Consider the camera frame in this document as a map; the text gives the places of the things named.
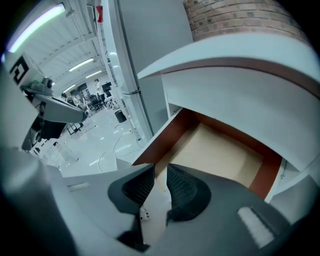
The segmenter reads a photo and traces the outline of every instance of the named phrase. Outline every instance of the white floor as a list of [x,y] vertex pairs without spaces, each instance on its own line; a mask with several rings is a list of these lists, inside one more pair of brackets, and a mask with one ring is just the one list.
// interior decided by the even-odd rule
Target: white floor
[[115,110],[102,109],[83,122],[75,134],[65,132],[57,141],[57,154],[45,153],[62,176],[72,177],[116,171],[116,157],[131,162],[142,149],[129,121],[119,123]]

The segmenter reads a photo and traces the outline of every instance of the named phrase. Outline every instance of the trash can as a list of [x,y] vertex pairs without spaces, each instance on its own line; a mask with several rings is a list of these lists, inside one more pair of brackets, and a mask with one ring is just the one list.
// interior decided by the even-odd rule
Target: trash can
[[118,110],[117,112],[114,113],[116,119],[118,120],[119,124],[123,123],[124,121],[127,120],[126,116],[124,113],[122,113],[122,110]]

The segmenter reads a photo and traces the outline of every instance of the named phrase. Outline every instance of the person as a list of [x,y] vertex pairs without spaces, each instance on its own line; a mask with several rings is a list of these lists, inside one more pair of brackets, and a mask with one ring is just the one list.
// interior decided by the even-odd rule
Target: person
[[[82,107],[79,105],[79,102],[78,102],[78,100],[76,99],[76,97],[67,96],[67,95],[63,92],[63,93],[61,94],[61,98],[62,98],[65,102],[67,102],[67,103],[69,103],[69,104],[71,104],[71,105],[73,105],[73,106],[75,106],[75,107],[78,107],[79,109],[81,109],[81,110],[83,111],[83,109],[82,109]],[[80,124],[80,128],[84,127],[84,124],[83,124],[82,122],[80,122],[79,124]]]
[[102,88],[102,85],[98,79],[94,79],[94,82],[95,82],[96,93],[99,95],[100,99],[102,100],[103,104],[105,105],[104,89]]

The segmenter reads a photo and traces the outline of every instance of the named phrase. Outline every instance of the refrigerator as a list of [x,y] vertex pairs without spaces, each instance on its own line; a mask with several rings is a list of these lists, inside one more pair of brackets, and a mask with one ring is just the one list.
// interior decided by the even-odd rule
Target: refrigerator
[[193,42],[182,0],[102,0],[102,30],[118,92],[145,145],[168,120],[161,76],[137,74]]

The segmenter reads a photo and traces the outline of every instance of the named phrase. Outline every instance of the brick wall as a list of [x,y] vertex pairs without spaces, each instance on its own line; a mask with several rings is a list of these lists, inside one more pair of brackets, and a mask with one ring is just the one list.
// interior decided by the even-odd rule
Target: brick wall
[[300,26],[275,0],[183,0],[193,41],[238,32],[285,35],[308,42]]

